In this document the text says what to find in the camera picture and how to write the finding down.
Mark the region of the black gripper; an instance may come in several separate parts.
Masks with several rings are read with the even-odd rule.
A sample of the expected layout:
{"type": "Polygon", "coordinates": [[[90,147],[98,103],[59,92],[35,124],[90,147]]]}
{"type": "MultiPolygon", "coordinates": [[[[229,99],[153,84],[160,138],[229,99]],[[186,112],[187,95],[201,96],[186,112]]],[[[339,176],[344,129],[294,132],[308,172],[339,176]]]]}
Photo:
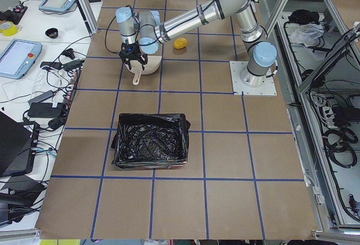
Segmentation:
{"type": "Polygon", "coordinates": [[[138,61],[141,64],[141,68],[144,71],[145,65],[148,62],[147,54],[141,54],[140,46],[138,42],[135,43],[122,43],[120,47],[119,56],[122,63],[125,64],[129,71],[132,70],[131,61],[138,61]]]}

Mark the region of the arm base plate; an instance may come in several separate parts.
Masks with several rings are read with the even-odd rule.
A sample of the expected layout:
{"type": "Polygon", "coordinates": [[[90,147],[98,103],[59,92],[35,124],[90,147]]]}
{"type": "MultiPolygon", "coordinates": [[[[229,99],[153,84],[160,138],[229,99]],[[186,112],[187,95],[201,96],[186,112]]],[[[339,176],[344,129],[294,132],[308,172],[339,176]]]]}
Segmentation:
{"type": "Polygon", "coordinates": [[[245,96],[276,96],[277,91],[271,68],[268,68],[266,75],[258,77],[248,72],[247,65],[247,61],[229,62],[233,94],[245,96]]]}

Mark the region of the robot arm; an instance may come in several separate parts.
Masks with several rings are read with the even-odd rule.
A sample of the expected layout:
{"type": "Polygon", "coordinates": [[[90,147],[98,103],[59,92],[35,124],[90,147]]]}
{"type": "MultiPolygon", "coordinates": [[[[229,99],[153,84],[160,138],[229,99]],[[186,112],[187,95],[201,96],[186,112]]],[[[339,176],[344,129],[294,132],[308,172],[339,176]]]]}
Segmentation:
{"type": "Polygon", "coordinates": [[[256,19],[251,0],[208,0],[165,22],[159,20],[156,12],[135,13],[129,6],[121,7],[115,13],[122,39],[118,55],[128,67],[132,61],[145,66],[148,56],[155,54],[160,44],[230,16],[238,22],[249,57],[240,78],[247,86],[260,87],[276,60],[277,50],[267,41],[267,33],[256,19]]]}

